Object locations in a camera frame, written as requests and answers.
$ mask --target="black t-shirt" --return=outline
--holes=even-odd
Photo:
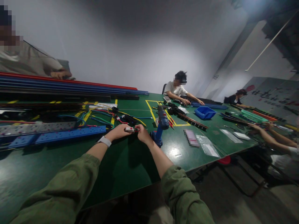
[[[226,97],[224,99],[224,103],[229,103],[232,105],[242,104],[240,99],[238,99],[238,101],[236,103],[235,103],[235,100],[236,100],[236,95],[231,95],[230,97]]]

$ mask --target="watch strap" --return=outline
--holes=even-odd
[[[106,145],[108,146],[108,148],[109,148],[109,147],[111,146],[111,144],[112,144],[107,138],[105,138],[105,136],[101,137],[100,140],[97,141],[97,143],[100,143],[100,142],[106,144]]]

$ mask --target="blue plastic bin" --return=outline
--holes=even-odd
[[[194,112],[201,119],[211,119],[217,113],[207,106],[198,107]]]

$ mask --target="hand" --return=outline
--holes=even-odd
[[[148,144],[152,141],[152,138],[142,124],[136,125],[135,128],[138,129],[138,139],[140,141],[145,144]]]
[[[67,74],[65,72],[51,72],[51,77],[53,79],[63,80],[63,78],[66,76],[67,76]]]
[[[258,130],[258,131],[262,130],[262,128],[260,126],[257,126],[255,124],[248,124],[248,126],[251,127],[251,128],[253,128],[253,129],[255,129],[255,130]]]
[[[127,124],[120,124],[116,128],[112,129],[107,135],[105,135],[105,138],[112,142],[115,139],[132,134],[132,132],[125,132],[125,128],[130,128],[130,126]]]
[[[272,130],[272,128],[274,127],[273,122],[265,122],[265,125],[267,126],[268,130]]]
[[[189,100],[186,100],[186,99],[183,99],[183,98],[181,98],[180,101],[182,101],[182,103],[185,104],[185,105],[191,104]]]
[[[197,100],[198,103],[200,103],[201,105],[205,105],[204,102],[202,102],[201,100]]]

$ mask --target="olive green sleeve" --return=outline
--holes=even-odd
[[[161,184],[176,223],[214,223],[209,208],[180,167],[170,167],[163,175]]]
[[[75,223],[97,179],[99,165],[89,154],[73,160],[24,202],[11,223]]]

